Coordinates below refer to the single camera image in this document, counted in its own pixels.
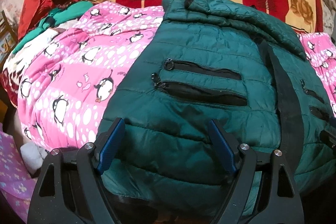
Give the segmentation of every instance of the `blue clamp pad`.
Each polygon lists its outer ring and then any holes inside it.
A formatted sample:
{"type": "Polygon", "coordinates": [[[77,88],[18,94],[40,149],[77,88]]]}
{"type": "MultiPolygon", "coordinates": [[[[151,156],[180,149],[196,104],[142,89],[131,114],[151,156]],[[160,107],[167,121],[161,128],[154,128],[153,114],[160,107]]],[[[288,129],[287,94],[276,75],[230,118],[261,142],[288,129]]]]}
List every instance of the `blue clamp pad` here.
{"type": "Polygon", "coordinates": [[[233,134],[226,132],[216,119],[209,122],[208,133],[222,166],[229,173],[235,174],[240,161],[238,140],[233,134]]]}
{"type": "Polygon", "coordinates": [[[94,142],[95,158],[98,162],[97,172],[102,175],[110,168],[120,143],[125,136],[125,121],[121,118],[115,119],[109,130],[101,133],[94,142]]]}

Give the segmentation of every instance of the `black strap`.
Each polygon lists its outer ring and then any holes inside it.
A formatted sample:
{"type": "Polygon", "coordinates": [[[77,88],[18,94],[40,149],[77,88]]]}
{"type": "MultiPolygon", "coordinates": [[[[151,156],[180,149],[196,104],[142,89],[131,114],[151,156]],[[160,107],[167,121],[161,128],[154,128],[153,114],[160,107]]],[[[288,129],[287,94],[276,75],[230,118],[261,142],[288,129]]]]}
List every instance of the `black strap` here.
{"type": "Polygon", "coordinates": [[[305,137],[300,102],[273,48],[261,37],[252,39],[257,43],[263,62],[275,79],[281,127],[281,142],[278,149],[285,155],[294,173],[301,159],[305,137]]]}

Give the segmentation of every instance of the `zipper pull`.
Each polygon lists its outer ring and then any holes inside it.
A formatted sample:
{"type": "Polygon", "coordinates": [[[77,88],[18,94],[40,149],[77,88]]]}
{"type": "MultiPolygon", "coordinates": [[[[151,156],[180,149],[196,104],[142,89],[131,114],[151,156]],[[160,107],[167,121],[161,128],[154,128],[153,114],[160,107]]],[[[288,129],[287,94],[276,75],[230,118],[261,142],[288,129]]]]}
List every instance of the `zipper pull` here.
{"type": "Polygon", "coordinates": [[[306,84],[305,84],[305,82],[304,82],[303,79],[301,79],[301,86],[302,86],[302,88],[303,88],[303,92],[304,92],[304,93],[307,93],[308,90],[306,89],[306,84]]]}
{"type": "Polygon", "coordinates": [[[174,69],[174,62],[171,58],[167,58],[163,64],[165,70],[172,70],[174,69]]]}
{"type": "Polygon", "coordinates": [[[165,88],[166,84],[161,81],[159,75],[157,73],[152,73],[151,75],[152,81],[154,82],[154,88],[165,88]]]}

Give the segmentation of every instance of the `red fabric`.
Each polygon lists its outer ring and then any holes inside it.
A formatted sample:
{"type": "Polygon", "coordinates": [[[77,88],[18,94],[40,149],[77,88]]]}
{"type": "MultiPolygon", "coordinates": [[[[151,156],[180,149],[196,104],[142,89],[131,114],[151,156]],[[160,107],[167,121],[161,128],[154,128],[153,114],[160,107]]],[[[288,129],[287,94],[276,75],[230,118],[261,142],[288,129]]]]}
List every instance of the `red fabric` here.
{"type": "Polygon", "coordinates": [[[18,27],[18,39],[23,38],[53,7],[53,0],[24,0],[18,27]]]}
{"type": "Polygon", "coordinates": [[[316,1],[316,26],[315,32],[323,32],[323,10],[321,0],[316,1]]]}

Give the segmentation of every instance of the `metal screw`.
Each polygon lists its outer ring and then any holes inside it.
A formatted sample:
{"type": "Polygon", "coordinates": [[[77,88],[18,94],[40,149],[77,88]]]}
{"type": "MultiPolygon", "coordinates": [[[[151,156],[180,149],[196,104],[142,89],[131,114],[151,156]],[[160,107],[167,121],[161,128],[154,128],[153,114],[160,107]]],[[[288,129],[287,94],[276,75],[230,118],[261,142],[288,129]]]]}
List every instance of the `metal screw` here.
{"type": "Polygon", "coordinates": [[[86,144],[84,145],[85,149],[91,149],[93,146],[94,146],[93,143],[86,143],[86,144]]]}
{"type": "Polygon", "coordinates": [[[249,146],[248,146],[248,144],[246,144],[246,143],[242,143],[241,145],[240,145],[240,148],[241,149],[243,149],[243,150],[249,150],[249,146]]]}
{"type": "Polygon", "coordinates": [[[282,152],[279,149],[274,150],[274,154],[278,157],[282,156],[282,152]]]}
{"type": "Polygon", "coordinates": [[[50,154],[52,154],[53,156],[56,156],[57,154],[59,153],[59,149],[58,148],[55,148],[53,149],[50,154]]]}

